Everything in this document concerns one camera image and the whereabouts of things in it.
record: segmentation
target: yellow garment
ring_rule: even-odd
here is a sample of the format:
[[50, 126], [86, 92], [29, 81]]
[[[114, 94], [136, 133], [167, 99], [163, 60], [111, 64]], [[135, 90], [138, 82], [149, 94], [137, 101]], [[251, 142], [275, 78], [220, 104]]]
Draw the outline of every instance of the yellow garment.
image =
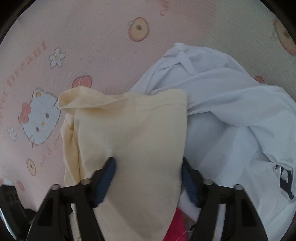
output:
[[110, 156], [117, 170], [95, 211], [106, 241], [162, 241], [181, 191], [187, 96], [107, 96], [86, 87], [62, 93], [65, 184], [75, 185]]

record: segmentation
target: white flower print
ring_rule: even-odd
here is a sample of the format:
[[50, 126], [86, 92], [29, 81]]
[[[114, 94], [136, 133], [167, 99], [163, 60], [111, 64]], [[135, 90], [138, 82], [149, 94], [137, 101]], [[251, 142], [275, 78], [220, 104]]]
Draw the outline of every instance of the white flower print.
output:
[[15, 141], [15, 137], [17, 136], [17, 134], [14, 132], [13, 126], [11, 126], [10, 128], [7, 128], [7, 131], [10, 138]]
[[60, 50], [60, 48], [56, 48], [54, 50], [54, 54], [49, 57], [50, 62], [50, 68], [53, 69], [55, 66], [58, 66], [59, 68], [62, 67], [62, 59], [66, 56], [64, 52]]

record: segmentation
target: hello kitty print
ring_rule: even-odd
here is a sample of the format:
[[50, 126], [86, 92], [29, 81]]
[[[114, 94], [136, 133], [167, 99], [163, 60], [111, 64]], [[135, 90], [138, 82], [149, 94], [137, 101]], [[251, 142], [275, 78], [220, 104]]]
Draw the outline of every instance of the hello kitty print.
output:
[[57, 107], [57, 97], [42, 89], [33, 92], [30, 103], [22, 104], [19, 122], [33, 145], [43, 144], [53, 132], [61, 111]]

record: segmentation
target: pink fabric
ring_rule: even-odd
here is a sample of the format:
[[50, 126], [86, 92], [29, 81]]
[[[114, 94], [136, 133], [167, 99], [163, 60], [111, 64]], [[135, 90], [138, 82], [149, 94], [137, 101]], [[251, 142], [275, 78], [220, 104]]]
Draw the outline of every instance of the pink fabric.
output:
[[183, 213], [180, 209], [176, 209], [172, 223], [163, 239], [163, 241], [186, 241], [185, 225], [183, 221]]

